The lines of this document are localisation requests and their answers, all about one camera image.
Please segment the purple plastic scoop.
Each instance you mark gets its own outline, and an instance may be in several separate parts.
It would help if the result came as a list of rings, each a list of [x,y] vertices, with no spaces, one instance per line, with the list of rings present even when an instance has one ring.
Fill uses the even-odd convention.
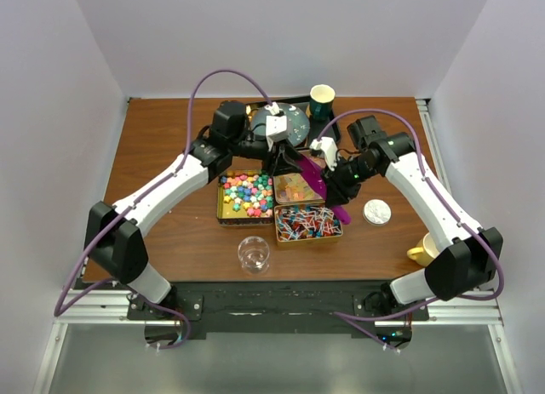
[[[349,225],[352,221],[349,213],[340,205],[329,205],[327,203],[327,186],[321,177],[320,166],[308,156],[302,153],[300,156],[301,158],[297,161],[297,164],[301,168],[301,177],[307,182],[310,188],[322,198],[326,207],[333,211],[335,217],[343,225]]]

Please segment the gold tin of star candies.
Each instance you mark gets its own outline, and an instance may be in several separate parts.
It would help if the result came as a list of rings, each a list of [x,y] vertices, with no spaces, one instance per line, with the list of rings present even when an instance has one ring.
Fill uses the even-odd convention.
[[[273,222],[273,178],[264,170],[230,170],[217,179],[221,226],[265,226]]]

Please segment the clear glass jar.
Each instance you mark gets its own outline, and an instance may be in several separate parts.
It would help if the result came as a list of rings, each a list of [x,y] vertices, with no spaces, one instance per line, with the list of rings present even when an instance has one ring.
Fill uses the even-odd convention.
[[[246,237],[238,245],[238,261],[244,271],[260,274],[270,266],[270,248],[262,237]]]

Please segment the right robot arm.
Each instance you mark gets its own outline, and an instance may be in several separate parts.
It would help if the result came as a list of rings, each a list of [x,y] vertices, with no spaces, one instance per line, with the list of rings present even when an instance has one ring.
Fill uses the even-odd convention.
[[[310,148],[326,164],[321,180],[329,208],[348,203],[364,181],[380,175],[405,197],[434,242],[438,254],[428,266],[382,286],[381,314],[400,319],[411,303],[428,298],[470,300],[471,290],[492,280],[499,296],[505,287],[501,233],[495,227],[485,229],[454,200],[427,165],[412,127],[387,134],[374,115],[375,110],[366,110],[347,127],[356,155],[341,157],[335,141],[323,134]]]

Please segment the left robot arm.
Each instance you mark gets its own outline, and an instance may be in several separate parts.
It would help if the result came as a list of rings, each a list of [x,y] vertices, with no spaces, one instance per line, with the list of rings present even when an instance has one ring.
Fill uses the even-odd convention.
[[[157,319],[175,313],[176,293],[150,263],[144,238],[177,203],[205,187],[232,165],[234,157],[260,160],[270,175],[298,173],[301,159],[289,141],[290,120],[277,103],[264,106],[265,132],[257,137],[245,104],[228,100],[161,174],[133,194],[89,211],[84,256],[121,284],[147,299]]]

